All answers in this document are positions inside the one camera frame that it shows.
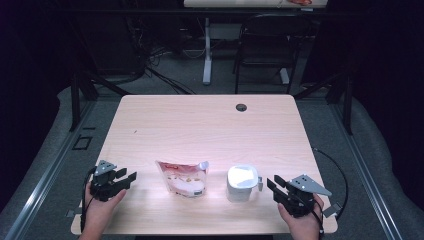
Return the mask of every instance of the cable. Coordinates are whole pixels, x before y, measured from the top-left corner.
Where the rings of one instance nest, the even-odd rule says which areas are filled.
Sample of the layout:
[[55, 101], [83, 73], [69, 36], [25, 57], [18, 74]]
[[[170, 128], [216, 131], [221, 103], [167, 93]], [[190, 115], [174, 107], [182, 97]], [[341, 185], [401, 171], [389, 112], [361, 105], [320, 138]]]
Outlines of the cable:
[[150, 67], [146, 67], [146, 69], [149, 70], [153, 75], [158, 77], [160, 80], [162, 80], [166, 84], [170, 85], [172, 87], [172, 89], [174, 89], [174, 91], [177, 94], [179, 94], [180, 92], [182, 92], [184, 94], [196, 94], [193, 90], [191, 90], [189, 87], [187, 87], [183, 83], [181, 83], [181, 82], [179, 82], [175, 79], [165, 77], [165, 76], [163, 76], [162, 74], [158, 73], [157, 71], [153, 70]]
[[325, 157], [327, 157], [328, 159], [330, 159], [335, 165], [336, 165], [336, 167], [339, 169], [339, 171], [340, 171], [340, 173], [342, 174], [342, 176], [343, 176], [343, 180], [344, 180], [344, 182], [345, 182], [345, 187], [346, 187], [346, 194], [345, 194], [345, 199], [344, 199], [344, 201], [343, 201], [343, 205], [341, 206], [341, 209], [340, 209], [340, 211], [337, 213], [337, 215], [336, 215], [336, 220], [338, 220], [339, 218], [340, 218], [340, 216], [342, 215], [342, 213], [343, 213], [343, 211], [344, 211], [344, 209], [346, 208], [346, 204], [347, 204], [347, 201], [348, 201], [348, 198], [349, 198], [349, 185], [348, 185], [348, 182], [347, 182], [347, 178], [346, 178], [346, 175], [345, 175], [345, 173], [343, 172], [343, 170], [342, 170], [342, 168], [340, 167], [340, 165], [336, 162], [336, 160], [334, 160], [332, 157], [330, 157], [328, 154], [326, 154], [325, 152], [323, 152], [323, 151], [321, 151], [321, 150], [319, 150], [318, 148], [315, 148], [315, 147], [312, 147], [312, 150], [313, 151], [316, 151], [316, 152], [319, 152], [319, 153], [321, 153], [322, 155], [324, 155]]
[[85, 207], [85, 189], [86, 189], [86, 187], [87, 187], [87, 183], [88, 183], [88, 179], [90, 178], [90, 176], [92, 175], [92, 174], [94, 174], [94, 172], [96, 171], [96, 167], [93, 167], [92, 169], [90, 169], [88, 172], [87, 172], [87, 175], [85, 176], [85, 179], [84, 179], [84, 183], [83, 183], [83, 185], [82, 185], [82, 212], [81, 212], [81, 222], [80, 222], [80, 228], [81, 228], [81, 232], [82, 231], [84, 231], [84, 227], [85, 227], [85, 218], [86, 218], [86, 215], [87, 215], [87, 209], [88, 209], [88, 206], [87, 207]]

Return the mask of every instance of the person's arm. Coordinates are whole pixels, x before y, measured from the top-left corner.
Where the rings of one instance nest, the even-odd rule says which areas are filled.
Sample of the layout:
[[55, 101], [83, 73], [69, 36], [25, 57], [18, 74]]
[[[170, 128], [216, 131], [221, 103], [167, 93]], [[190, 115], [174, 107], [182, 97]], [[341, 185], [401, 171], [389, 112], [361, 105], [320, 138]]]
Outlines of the person's arm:
[[[322, 222], [321, 209], [324, 206], [324, 202], [318, 195], [314, 194], [314, 199], [318, 204], [314, 205], [314, 212], [320, 218]], [[278, 211], [280, 212], [281, 218], [287, 223], [290, 229], [290, 233], [294, 240], [317, 240], [319, 239], [320, 226], [312, 213], [300, 218], [294, 218], [291, 216], [283, 204], [278, 204]]]
[[123, 189], [116, 196], [109, 199], [109, 201], [102, 202], [93, 198], [90, 194], [90, 184], [87, 184], [85, 188], [85, 203], [88, 205], [88, 208], [84, 206], [87, 208], [85, 227], [79, 239], [100, 239], [112, 217], [113, 210], [124, 198], [125, 194], [126, 190]]

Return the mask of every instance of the wooden table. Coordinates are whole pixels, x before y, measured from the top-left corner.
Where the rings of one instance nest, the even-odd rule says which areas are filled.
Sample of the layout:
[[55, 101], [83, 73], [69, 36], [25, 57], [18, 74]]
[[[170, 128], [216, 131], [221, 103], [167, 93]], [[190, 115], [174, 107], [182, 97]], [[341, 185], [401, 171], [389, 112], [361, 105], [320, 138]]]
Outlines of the wooden table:
[[[245, 104], [240, 112], [237, 104]], [[244, 203], [226, 198], [231, 166], [253, 165], [263, 177], [286, 180], [307, 174], [323, 185], [296, 103], [289, 95], [129, 95], [122, 98], [99, 155], [137, 171], [107, 234], [279, 234], [289, 229], [272, 191], [254, 189]], [[209, 161], [206, 194], [185, 198], [168, 192], [155, 161]], [[322, 197], [330, 206], [327, 197]], [[80, 234], [80, 217], [71, 230]], [[336, 231], [334, 217], [324, 219]]]

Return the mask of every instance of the dark background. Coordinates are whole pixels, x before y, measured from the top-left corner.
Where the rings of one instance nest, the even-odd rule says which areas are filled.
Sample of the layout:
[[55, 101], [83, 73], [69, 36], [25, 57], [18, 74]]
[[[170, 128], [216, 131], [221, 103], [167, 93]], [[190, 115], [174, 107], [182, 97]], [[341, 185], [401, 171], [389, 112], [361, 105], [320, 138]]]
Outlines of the dark background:
[[[119, 7], [117, 2], [102, 4], [113, 8]], [[181, 7], [181, 1], [166, 2], [168, 8]], [[162, 1], [154, 5], [145, 3], [140, 7], [160, 8]], [[132, 35], [114, 36], [114, 33], [128, 32], [122, 18], [108, 20], [110, 24], [102, 25], [101, 30], [93, 34], [87, 24], [94, 28], [99, 23], [80, 18], [71, 19], [76, 24], [69, 25], [66, 21], [69, 19], [46, 14], [40, 7], [46, 4], [53, 3], [21, 0], [8, 1], [0, 7], [0, 158], [4, 166], [0, 180], [6, 186], [1, 194], [1, 209], [20, 184], [54, 121], [59, 107], [56, 95], [70, 86], [76, 72], [134, 74], [143, 71], [140, 66], [143, 66], [145, 53], [134, 48]], [[346, 67], [355, 52], [355, 44], [364, 37], [362, 30], [371, 26], [370, 44], [354, 74], [354, 96], [365, 106], [386, 139], [393, 173], [405, 194], [424, 209], [419, 180], [424, 170], [421, 99], [424, 9], [419, 1], [388, 0], [379, 4], [378, 1], [332, 0], [328, 10], [369, 11], [374, 17], [365, 23], [322, 22], [302, 82], [324, 80]], [[178, 36], [169, 34], [169, 38], [165, 38], [159, 32], [168, 29], [175, 33], [175, 27], [181, 24], [179, 20], [168, 25], [165, 22], [170, 23], [169, 19], [150, 23], [152, 31], [156, 29], [158, 33], [157, 40], [174, 51], [179, 50], [175, 44]], [[104, 46], [90, 45], [90, 41], [98, 40], [96, 38], [103, 39]], [[113, 51], [108, 44], [113, 44]], [[120, 58], [127, 61], [116, 61]]]

